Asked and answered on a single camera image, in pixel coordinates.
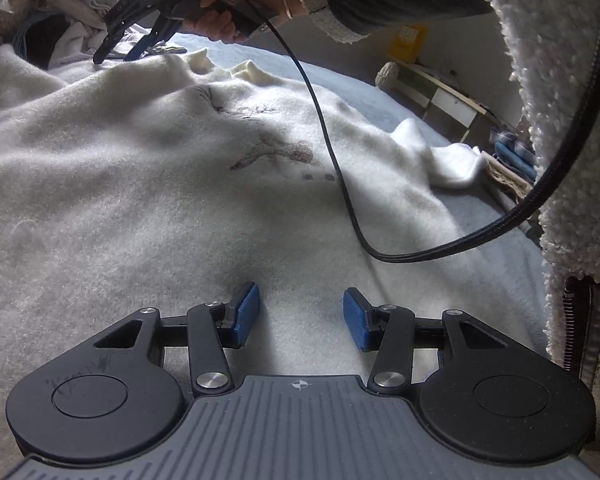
orange object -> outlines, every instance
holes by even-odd
[[[414,63],[426,35],[427,27],[424,25],[401,26],[389,47],[389,54],[401,61]]]

white blanket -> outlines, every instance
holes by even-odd
[[[480,159],[316,92],[368,240],[396,253],[455,238],[429,183],[465,185]],[[419,316],[461,308],[528,344],[509,276],[476,251],[372,260],[333,177],[305,86],[251,62],[222,70],[201,51],[54,75],[0,47],[0,474],[19,458],[4,401],[21,377],[138,308],[184,314],[245,280],[263,312],[229,353],[238,377],[366,378],[373,356],[342,319],[348,286]],[[181,352],[167,361],[187,379]],[[434,361],[418,352],[414,380]]]

blue gripper pad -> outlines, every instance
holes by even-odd
[[[377,348],[370,347],[371,328],[367,322],[366,311],[348,290],[345,291],[342,297],[342,313],[344,321],[347,323],[347,327],[349,327],[351,338],[358,347],[358,350],[363,352],[377,350]]]
[[[258,319],[260,313],[260,289],[253,285],[251,290],[242,300],[235,314],[235,325],[232,329],[240,346],[247,342],[249,332]]]

black cable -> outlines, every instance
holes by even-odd
[[[320,127],[322,128],[322,135],[324,142],[327,146],[331,162],[338,175],[338,181],[340,183],[340,189],[344,198],[345,206],[349,213],[351,225],[356,233],[358,241],[362,245],[363,249],[376,260],[381,262],[387,262],[391,264],[407,264],[415,262],[424,262],[427,260],[436,260],[443,258],[444,256],[451,256],[452,254],[462,253],[469,249],[481,246],[491,240],[502,236],[504,233],[512,230],[513,228],[520,225],[523,221],[528,219],[538,208],[546,202],[546,200],[554,193],[560,183],[564,180],[565,176],[569,173],[569,170],[574,165],[578,158],[584,144],[586,143],[593,125],[596,122],[596,118],[600,111],[600,25],[598,29],[598,37],[596,40],[596,49],[594,53],[594,59],[591,65],[591,72],[589,76],[588,85],[580,99],[580,103],[576,110],[576,113],[571,120],[570,127],[567,134],[564,137],[554,159],[546,168],[546,171],[538,180],[536,185],[532,188],[531,192],[525,197],[525,199],[513,208],[509,213],[496,221],[488,224],[487,226],[474,231],[464,237],[453,240],[449,243],[427,249],[425,251],[419,251],[411,254],[385,254],[377,251],[373,248],[369,242],[366,241],[365,235],[362,233],[358,218],[347,190],[347,184],[345,183],[340,165],[333,151],[331,140],[327,132],[327,126],[324,122],[324,116],[320,103],[315,96],[314,88],[309,81],[302,65],[298,61],[298,58],[291,51],[286,41],[280,36],[280,33],[271,24],[271,22],[264,17],[258,9],[251,3],[250,0],[245,0],[254,12],[267,23],[267,26],[273,32],[282,47],[289,54],[289,57],[293,60],[302,79],[311,94],[311,99],[314,101],[315,111],[318,114],[318,120],[320,121]]]

